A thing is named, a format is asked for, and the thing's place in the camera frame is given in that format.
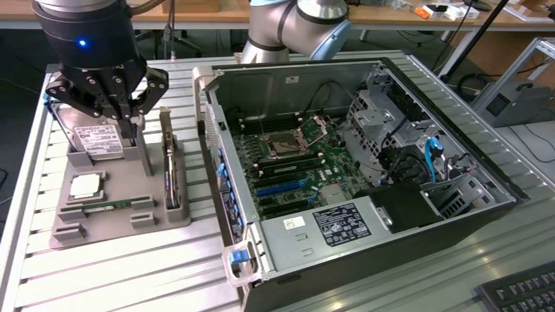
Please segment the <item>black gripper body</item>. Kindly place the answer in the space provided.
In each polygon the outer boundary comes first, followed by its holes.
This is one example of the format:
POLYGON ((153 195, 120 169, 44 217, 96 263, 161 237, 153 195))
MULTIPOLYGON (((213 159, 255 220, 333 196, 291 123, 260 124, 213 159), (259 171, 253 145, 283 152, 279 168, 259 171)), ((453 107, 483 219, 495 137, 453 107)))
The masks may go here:
POLYGON ((129 100, 147 73, 127 3, 33 3, 33 13, 57 54, 60 70, 80 84, 80 72, 124 78, 129 100))

